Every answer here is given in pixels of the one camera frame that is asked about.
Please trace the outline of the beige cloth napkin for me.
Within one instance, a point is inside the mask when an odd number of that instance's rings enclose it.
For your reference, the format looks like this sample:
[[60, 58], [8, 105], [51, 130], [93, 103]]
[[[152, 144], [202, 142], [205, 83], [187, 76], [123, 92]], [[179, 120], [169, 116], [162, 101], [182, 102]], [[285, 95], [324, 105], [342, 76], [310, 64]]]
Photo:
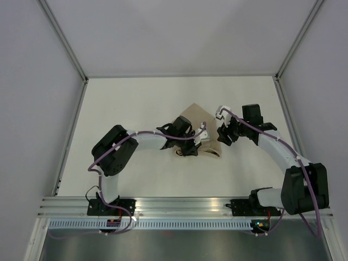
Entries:
[[181, 113], [181, 116], [187, 118], [196, 131], [202, 125], [207, 124], [208, 139], [201, 141], [200, 147], [197, 149], [198, 156], [207, 156], [219, 159], [222, 155], [221, 145], [218, 142], [217, 123], [213, 115], [205, 111], [198, 104], [193, 103]]

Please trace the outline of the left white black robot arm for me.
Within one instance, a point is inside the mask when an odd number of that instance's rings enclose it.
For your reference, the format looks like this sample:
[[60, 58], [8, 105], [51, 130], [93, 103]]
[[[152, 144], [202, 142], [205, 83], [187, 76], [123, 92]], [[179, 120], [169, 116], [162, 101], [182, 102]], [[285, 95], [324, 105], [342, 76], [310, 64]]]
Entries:
[[88, 170], [98, 173], [98, 191], [96, 197], [89, 200], [87, 215], [133, 215], [130, 207], [134, 200], [120, 199], [118, 182], [120, 172], [136, 151], [178, 147], [184, 157], [197, 156], [202, 140], [207, 136], [205, 122], [193, 129], [184, 116], [152, 131], [132, 131], [115, 125], [91, 151], [94, 162]]

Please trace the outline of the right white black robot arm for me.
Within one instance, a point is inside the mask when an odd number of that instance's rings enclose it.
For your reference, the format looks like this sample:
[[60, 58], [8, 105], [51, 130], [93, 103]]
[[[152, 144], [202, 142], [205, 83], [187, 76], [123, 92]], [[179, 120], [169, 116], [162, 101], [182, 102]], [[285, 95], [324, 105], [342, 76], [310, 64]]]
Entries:
[[312, 163], [296, 152], [271, 122], [264, 122], [259, 104], [242, 107], [243, 117], [220, 106], [215, 114], [223, 124], [218, 141], [231, 146], [240, 137], [248, 138], [265, 151], [284, 174], [280, 189], [259, 188], [250, 192], [248, 208], [260, 215], [268, 207], [284, 209], [290, 215], [328, 208], [330, 204], [327, 170], [322, 163]]

